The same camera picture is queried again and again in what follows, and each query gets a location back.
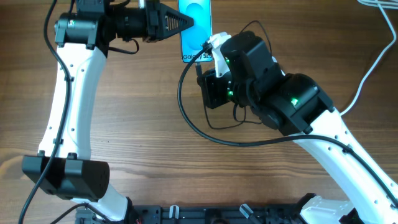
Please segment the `teal Galaxy smartphone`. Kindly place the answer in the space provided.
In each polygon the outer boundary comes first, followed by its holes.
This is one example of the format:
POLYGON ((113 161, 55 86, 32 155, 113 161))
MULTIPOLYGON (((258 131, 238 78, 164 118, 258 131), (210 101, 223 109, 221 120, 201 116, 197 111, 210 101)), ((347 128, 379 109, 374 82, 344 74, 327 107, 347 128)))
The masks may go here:
POLYGON ((194 21, 192 27, 180 34, 182 62, 188 63, 203 49, 201 45, 212 35, 211 1, 178 0, 178 9, 194 21))

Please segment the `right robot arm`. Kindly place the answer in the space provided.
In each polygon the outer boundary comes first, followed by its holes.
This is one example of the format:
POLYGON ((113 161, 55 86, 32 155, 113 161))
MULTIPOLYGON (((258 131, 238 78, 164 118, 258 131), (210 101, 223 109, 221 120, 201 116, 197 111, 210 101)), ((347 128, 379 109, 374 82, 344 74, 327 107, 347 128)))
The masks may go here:
POLYGON ((215 67, 198 79, 204 104, 250 107, 265 126, 305 149, 347 196, 304 196, 296 214, 304 223, 396 223, 397 184, 345 125, 330 97, 304 74, 284 74, 265 42, 251 31, 219 33, 203 44, 215 67))

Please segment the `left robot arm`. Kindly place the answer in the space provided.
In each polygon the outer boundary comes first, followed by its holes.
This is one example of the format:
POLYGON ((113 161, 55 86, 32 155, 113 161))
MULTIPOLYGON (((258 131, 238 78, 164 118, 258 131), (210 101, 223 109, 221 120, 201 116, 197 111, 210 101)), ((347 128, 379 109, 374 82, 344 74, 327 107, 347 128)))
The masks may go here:
POLYGON ((127 1, 72 1, 49 44, 58 68, 48 126, 37 154, 22 160, 35 190, 74 201, 101 223, 140 222, 131 200, 110 184, 108 163, 91 159, 96 89, 112 40, 158 42, 193 25, 191 17, 159 1, 141 1, 137 8, 127 1))

